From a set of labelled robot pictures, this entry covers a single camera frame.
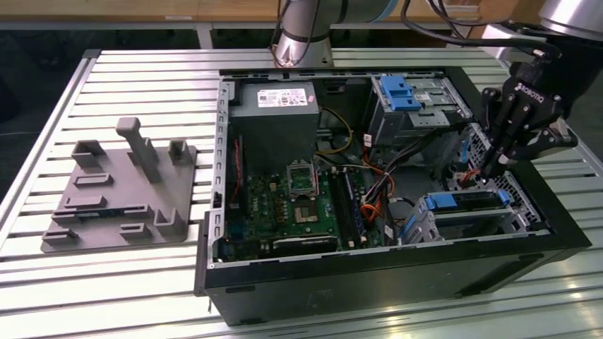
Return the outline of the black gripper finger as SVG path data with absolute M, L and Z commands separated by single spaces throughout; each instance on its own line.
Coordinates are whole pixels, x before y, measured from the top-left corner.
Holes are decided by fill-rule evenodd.
M 499 177 L 521 160 L 518 91 L 512 86 L 486 88 L 482 93 L 480 124 L 490 148 L 480 163 L 483 177 Z
M 555 104 L 519 104 L 521 160 L 534 160 L 578 145 L 577 135 L 561 118 L 563 111 Z

